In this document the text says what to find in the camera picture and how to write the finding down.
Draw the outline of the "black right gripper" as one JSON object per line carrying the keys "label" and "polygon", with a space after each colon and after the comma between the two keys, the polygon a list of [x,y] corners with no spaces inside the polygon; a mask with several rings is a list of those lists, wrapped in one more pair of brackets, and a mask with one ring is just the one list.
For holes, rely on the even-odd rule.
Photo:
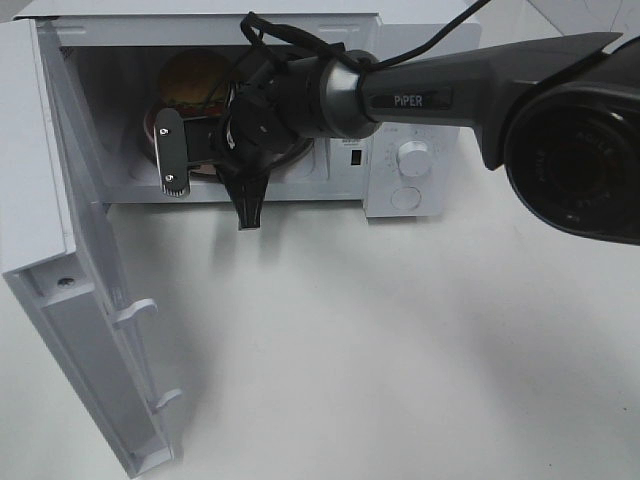
{"label": "black right gripper", "polygon": [[270,84],[232,82],[219,126],[219,117],[184,118],[176,109],[161,109],[154,148],[163,193],[187,196],[190,173],[215,166],[238,216],[238,229],[258,229],[269,184],[259,179],[295,162],[295,133],[282,120],[278,100]]}

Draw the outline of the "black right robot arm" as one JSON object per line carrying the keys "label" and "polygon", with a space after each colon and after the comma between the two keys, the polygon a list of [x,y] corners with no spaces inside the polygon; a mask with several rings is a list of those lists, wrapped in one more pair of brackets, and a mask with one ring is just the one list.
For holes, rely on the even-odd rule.
{"label": "black right robot arm", "polygon": [[337,46],[264,64],[217,120],[158,112],[154,143],[168,196],[211,164],[244,228],[260,224],[270,173],[315,139],[381,124],[470,128],[490,170],[563,232],[639,241],[639,43],[595,32],[511,43],[375,69]]}

